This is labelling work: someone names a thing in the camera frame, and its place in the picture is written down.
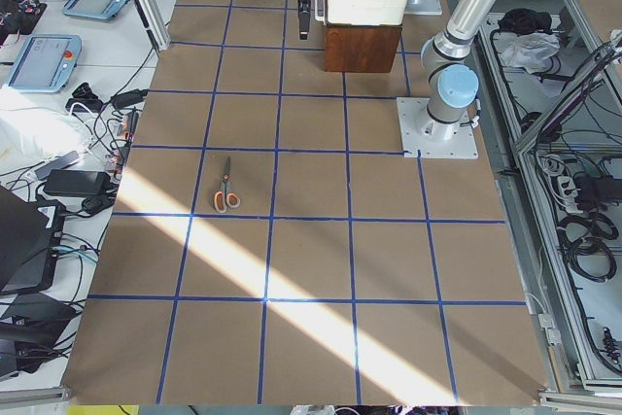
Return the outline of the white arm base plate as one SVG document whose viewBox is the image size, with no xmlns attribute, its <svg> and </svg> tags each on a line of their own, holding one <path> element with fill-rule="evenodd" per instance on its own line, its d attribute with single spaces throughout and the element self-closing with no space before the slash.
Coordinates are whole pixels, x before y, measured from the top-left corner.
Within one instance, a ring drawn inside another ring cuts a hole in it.
<svg viewBox="0 0 622 415">
<path fill-rule="evenodd" d="M 405 157 L 477 159 L 478 151 L 467 109 L 457 122 L 435 121 L 428 113 L 429 98 L 399 97 L 397 117 Z"/>
</svg>

